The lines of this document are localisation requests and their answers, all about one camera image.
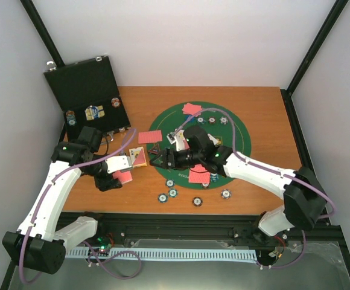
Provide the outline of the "dealt pink card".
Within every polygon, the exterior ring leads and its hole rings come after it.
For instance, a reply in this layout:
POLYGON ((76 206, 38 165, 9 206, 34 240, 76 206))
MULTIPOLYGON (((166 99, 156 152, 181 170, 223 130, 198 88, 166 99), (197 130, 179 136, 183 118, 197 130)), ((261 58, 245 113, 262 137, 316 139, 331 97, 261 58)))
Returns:
POLYGON ((138 134, 138 143, 139 144, 148 144, 148 143, 157 143, 162 141, 162 131, 153 130, 140 132, 138 134))

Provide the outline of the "green blue chip stack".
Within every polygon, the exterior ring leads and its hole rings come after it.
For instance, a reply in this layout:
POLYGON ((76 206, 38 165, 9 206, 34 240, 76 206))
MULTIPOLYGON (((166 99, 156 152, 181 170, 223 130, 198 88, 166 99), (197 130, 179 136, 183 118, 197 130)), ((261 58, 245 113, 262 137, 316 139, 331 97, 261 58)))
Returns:
POLYGON ((168 196, 162 193, 157 197, 157 199, 160 203, 166 203, 168 201, 168 196))

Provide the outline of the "blue white chip stack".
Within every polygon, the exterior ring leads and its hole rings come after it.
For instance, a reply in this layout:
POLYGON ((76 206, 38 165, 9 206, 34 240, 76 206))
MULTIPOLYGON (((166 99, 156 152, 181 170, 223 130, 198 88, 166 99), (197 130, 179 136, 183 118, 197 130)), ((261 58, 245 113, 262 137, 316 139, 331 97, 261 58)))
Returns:
POLYGON ((223 190, 221 191, 221 197, 222 197, 223 199, 229 199, 231 196, 232 196, 232 193, 231 193, 230 190, 228 190, 228 189, 223 189, 223 190))

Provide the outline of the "pink-backed card deck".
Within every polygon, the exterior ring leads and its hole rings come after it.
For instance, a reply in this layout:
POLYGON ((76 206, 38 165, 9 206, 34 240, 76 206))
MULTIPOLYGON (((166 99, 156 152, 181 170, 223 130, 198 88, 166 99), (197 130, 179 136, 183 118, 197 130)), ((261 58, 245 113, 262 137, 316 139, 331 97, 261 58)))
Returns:
POLYGON ((128 182, 131 182, 133 180, 131 171, 122 172, 118 170, 112 173, 112 175, 115 179, 118 179, 122 185, 128 182))

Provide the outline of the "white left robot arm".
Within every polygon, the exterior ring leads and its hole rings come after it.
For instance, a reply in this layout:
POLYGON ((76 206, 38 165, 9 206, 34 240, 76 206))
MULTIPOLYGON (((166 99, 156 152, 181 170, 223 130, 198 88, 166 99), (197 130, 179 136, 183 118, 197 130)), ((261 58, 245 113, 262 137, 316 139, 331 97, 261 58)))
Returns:
POLYGON ((99 130, 84 127, 78 138, 56 145, 46 180, 30 212, 16 231, 6 232, 2 239, 17 266, 55 274, 66 253, 82 241, 101 243, 106 239, 107 227, 90 216, 80 216, 61 230, 56 229, 67 197, 81 175, 93 177, 96 188, 104 192, 122 186, 113 173, 131 169, 130 158, 118 151, 97 153, 102 139, 99 130))

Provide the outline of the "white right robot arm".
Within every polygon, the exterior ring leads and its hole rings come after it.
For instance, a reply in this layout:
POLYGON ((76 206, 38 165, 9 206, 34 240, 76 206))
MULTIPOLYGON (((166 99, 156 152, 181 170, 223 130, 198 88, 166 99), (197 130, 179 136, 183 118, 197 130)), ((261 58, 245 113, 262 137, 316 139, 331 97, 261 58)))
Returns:
POLYGON ((283 205, 260 217, 258 229, 267 236, 290 228, 310 231, 317 221, 331 216, 324 210, 327 205, 334 205, 309 168, 281 169, 226 146, 180 151, 166 148, 150 160, 150 165, 166 170, 185 170, 201 165, 210 173, 241 179, 273 193, 283 205))

